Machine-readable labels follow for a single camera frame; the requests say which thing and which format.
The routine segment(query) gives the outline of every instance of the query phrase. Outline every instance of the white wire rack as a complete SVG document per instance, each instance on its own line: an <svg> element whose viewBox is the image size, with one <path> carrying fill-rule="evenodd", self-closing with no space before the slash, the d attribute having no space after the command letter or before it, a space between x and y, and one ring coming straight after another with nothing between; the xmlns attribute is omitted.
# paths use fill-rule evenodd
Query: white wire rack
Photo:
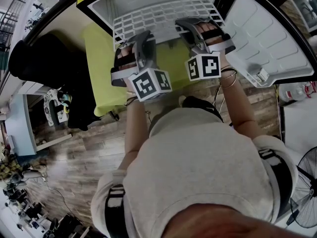
<svg viewBox="0 0 317 238"><path fill-rule="evenodd" d="M219 25L224 25L219 12L209 0L179 0L157 4L125 14L113 21L113 50L125 40L146 30L151 31L157 44L177 39L180 33L187 31L176 26L175 20L184 17L208 17Z"/></svg>

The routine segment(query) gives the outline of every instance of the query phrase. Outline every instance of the white t-shirt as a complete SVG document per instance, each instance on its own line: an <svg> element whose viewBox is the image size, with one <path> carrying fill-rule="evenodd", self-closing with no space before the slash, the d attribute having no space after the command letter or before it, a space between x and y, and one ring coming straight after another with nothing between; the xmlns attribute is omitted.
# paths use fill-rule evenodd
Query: white t-shirt
<svg viewBox="0 0 317 238"><path fill-rule="evenodd" d="M91 211L94 225L110 237L105 222L109 189L123 184L125 221L131 238L159 238L170 219L188 206L227 205L274 222L274 195L258 150L279 152L292 163L282 141L253 141L202 109L175 109L153 127L127 172L101 177ZM292 165L293 185L296 167Z"/></svg>

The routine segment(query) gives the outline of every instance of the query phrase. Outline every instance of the green table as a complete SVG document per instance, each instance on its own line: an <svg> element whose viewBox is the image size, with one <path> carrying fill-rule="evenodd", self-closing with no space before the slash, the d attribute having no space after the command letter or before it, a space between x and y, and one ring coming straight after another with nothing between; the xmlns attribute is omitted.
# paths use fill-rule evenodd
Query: green table
<svg viewBox="0 0 317 238"><path fill-rule="evenodd" d="M113 67L114 51L112 36L97 24L88 25L83 33L85 39L90 80L96 99L95 115L101 117L115 106L126 101L126 89L111 85L110 70ZM169 73L173 90L191 84L184 62L189 59L188 50L180 39L170 49L167 43L157 45L157 63Z"/></svg>

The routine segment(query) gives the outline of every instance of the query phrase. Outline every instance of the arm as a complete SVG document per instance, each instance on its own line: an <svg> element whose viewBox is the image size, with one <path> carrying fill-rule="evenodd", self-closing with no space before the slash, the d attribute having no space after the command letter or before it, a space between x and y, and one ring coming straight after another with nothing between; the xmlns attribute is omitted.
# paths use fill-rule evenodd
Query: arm
<svg viewBox="0 0 317 238"><path fill-rule="evenodd" d="M134 101L127 109L127 127L125 132L125 156L119 166L120 170L127 170L138 156L139 150L149 138L148 125L144 104Z"/></svg>
<svg viewBox="0 0 317 238"><path fill-rule="evenodd" d="M238 133L251 139L254 139L260 135L265 135L265 132L256 122L252 106L240 82L236 80L236 82L232 85L235 80L234 76L225 79L231 74L232 71L224 72L221 75L220 82L233 127Z"/></svg>

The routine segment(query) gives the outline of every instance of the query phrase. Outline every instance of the water bottle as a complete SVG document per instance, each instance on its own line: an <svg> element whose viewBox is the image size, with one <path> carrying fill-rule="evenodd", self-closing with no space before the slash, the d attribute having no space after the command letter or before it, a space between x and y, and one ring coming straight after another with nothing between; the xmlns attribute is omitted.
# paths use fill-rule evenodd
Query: water bottle
<svg viewBox="0 0 317 238"><path fill-rule="evenodd" d="M290 102L311 98L311 94L316 92L316 85L316 82L281 84L278 90L280 99Z"/></svg>

